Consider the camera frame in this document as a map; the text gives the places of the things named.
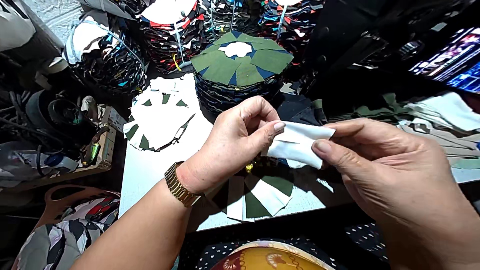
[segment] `gold wristwatch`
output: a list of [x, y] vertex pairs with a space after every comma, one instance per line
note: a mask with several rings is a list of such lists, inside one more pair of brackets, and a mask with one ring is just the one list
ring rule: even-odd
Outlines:
[[177, 178], [177, 168], [182, 164], [181, 162], [175, 162], [165, 173], [165, 181], [170, 189], [170, 192], [183, 203], [185, 207], [194, 205], [200, 199], [202, 194], [194, 194], [184, 188], [179, 179]]

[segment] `screen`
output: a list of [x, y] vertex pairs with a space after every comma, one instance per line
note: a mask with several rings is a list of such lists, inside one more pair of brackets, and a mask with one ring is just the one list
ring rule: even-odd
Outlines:
[[447, 85], [480, 93], [480, 28], [460, 29], [437, 54], [410, 71]]

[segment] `forearm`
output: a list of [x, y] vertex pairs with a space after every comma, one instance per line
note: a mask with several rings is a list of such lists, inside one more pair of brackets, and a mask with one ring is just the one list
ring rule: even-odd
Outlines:
[[72, 269], [171, 269], [190, 211], [162, 179], [86, 249]]

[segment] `hand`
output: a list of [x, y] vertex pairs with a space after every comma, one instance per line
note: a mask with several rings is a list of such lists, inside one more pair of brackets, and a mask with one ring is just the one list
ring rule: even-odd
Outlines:
[[221, 113], [202, 148], [177, 168], [181, 184], [199, 193], [234, 175], [285, 127], [263, 97], [249, 98]]
[[[313, 151], [338, 169], [354, 200], [382, 227], [387, 243], [402, 243], [405, 256], [408, 249], [427, 247], [402, 258], [403, 266], [428, 256], [464, 265], [480, 260], [480, 218], [436, 142], [369, 119], [325, 127], [336, 129], [332, 141], [315, 141]], [[398, 253], [391, 256], [394, 260]]]

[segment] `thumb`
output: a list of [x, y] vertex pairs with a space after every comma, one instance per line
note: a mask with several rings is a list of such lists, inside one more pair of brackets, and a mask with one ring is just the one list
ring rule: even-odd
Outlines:
[[321, 159], [336, 167], [352, 180], [367, 179], [373, 172], [372, 162], [353, 150], [328, 140], [316, 140], [312, 150]]
[[253, 150], [258, 153], [269, 147], [275, 135], [277, 135], [284, 127], [285, 123], [282, 121], [271, 121], [257, 129], [248, 136]]

